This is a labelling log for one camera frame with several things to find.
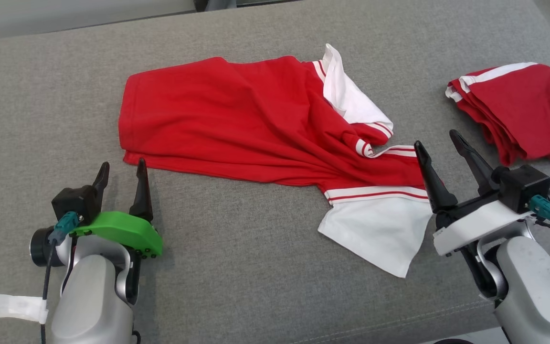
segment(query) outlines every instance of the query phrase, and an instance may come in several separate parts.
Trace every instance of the red and white shirt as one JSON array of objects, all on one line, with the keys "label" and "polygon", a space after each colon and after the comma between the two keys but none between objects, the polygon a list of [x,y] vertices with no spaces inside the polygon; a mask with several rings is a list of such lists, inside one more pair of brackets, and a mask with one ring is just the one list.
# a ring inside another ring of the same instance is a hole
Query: red and white shirt
[{"label": "red and white shirt", "polygon": [[317,185],[333,205],[319,232],[399,277],[431,215],[413,147],[373,148],[393,124],[330,45],[308,63],[214,57],[132,75],[118,129],[127,163]]}]

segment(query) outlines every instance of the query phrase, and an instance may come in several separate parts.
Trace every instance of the folded red garment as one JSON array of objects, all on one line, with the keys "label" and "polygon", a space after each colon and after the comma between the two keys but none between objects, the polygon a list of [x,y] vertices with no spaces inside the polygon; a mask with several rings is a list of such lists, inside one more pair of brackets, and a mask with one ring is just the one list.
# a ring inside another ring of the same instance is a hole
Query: folded red garment
[{"label": "folded red garment", "polygon": [[516,63],[452,80],[445,95],[481,124],[503,165],[550,159],[550,67]]}]

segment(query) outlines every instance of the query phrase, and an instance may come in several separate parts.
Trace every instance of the gray fabric surface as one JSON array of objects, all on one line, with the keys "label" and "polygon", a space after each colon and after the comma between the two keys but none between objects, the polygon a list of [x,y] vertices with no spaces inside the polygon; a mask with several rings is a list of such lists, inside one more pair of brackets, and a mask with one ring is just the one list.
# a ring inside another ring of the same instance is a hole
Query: gray fabric surface
[{"label": "gray fabric surface", "polygon": [[[460,200],[476,185],[440,138],[456,128],[493,165],[497,154],[445,98],[447,82],[550,65],[550,30],[529,0],[306,0],[2,39],[0,293],[40,294],[44,269],[27,246],[54,222],[61,188],[91,182],[109,161],[104,209],[131,205],[135,168],[122,163],[116,127],[129,75],[218,55],[312,61],[327,42],[395,123],[390,144],[422,140]],[[550,161],[535,165],[550,175]],[[496,325],[462,257],[437,256],[434,224],[398,279],[317,233],[329,207],[315,187],[149,173],[165,253],[142,266],[136,329],[147,344],[412,344]],[[550,253],[550,231],[535,235]],[[53,291],[62,278],[53,269]],[[35,323],[0,320],[2,344],[38,337]]]}]

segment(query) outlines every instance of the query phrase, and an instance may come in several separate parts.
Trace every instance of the stitched seam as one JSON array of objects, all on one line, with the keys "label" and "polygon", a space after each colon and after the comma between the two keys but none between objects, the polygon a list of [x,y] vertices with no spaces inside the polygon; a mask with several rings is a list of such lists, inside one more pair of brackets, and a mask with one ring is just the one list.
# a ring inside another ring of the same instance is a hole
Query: stitched seam
[{"label": "stitched seam", "polygon": [[435,314],[435,313],[450,311],[451,309],[457,309],[457,308],[466,307],[466,306],[470,306],[470,305],[476,305],[477,303],[484,303],[484,302],[485,302],[485,301],[483,301],[483,300],[481,300],[481,301],[475,301],[475,302],[470,302],[470,303],[466,303],[466,304],[463,304],[463,305],[458,305],[458,306],[450,307],[450,308],[447,308],[447,309],[441,309],[440,311],[434,311],[434,312],[430,312],[430,313],[424,313],[424,314],[420,314],[420,315],[414,315],[414,316],[411,316],[411,317],[409,317],[409,318],[404,318],[404,319],[401,319],[401,320],[394,320],[393,322],[384,322],[384,323],[382,322],[382,323],[376,324],[376,325],[358,327],[358,328],[352,329],[352,330],[340,331],[340,332],[337,332],[337,333],[330,333],[330,334],[327,334],[327,335],[321,335],[321,336],[319,336],[319,337],[314,337],[314,338],[309,338],[309,339],[303,339],[303,340],[299,340],[299,341],[297,341],[297,342],[292,342],[292,343],[290,343],[290,344],[299,344],[299,343],[309,342],[309,341],[315,340],[315,339],[320,339],[320,338],[325,338],[325,337],[331,337],[331,336],[333,336],[333,335],[338,335],[338,334],[343,334],[343,333],[350,333],[350,332],[353,332],[353,331],[359,331],[359,330],[369,329],[369,328],[371,328],[371,327],[384,326],[384,325],[389,325],[389,324],[399,323],[399,322],[406,322],[407,320],[419,318],[420,316],[432,315],[432,314]]},{"label": "stitched seam", "polygon": [[327,339],[327,340],[322,340],[322,341],[320,341],[320,342],[314,342],[314,344],[330,342],[330,340],[338,340],[338,339],[342,339],[342,338],[353,337],[353,336],[355,336],[355,335],[373,333],[373,332],[376,332],[376,331],[381,331],[381,330],[386,330],[386,329],[393,329],[393,328],[396,328],[396,327],[406,326],[406,325],[414,324],[414,323],[418,323],[418,322],[425,322],[426,320],[432,320],[432,319],[436,319],[436,318],[441,318],[442,316],[447,316],[447,315],[451,315],[451,314],[456,314],[456,313],[460,313],[460,312],[465,312],[465,311],[469,311],[469,310],[471,310],[471,309],[477,309],[477,308],[486,307],[486,306],[489,306],[489,305],[490,305],[490,304],[478,305],[478,306],[470,307],[470,308],[467,308],[467,309],[460,309],[460,310],[457,310],[457,311],[454,311],[454,312],[450,312],[450,313],[447,313],[447,314],[435,315],[435,316],[430,316],[430,317],[425,318],[425,319],[419,319],[419,320],[414,320],[414,321],[412,321],[412,322],[406,322],[406,323],[404,323],[404,324],[398,324],[398,325],[394,325],[394,326],[383,327],[383,328],[380,328],[380,329],[374,329],[374,330],[370,330],[370,331],[366,331],[366,332],[362,332],[362,333],[352,333],[352,334],[349,334],[349,335],[344,335],[344,336],[342,336],[342,337],[330,338],[330,339]]}]

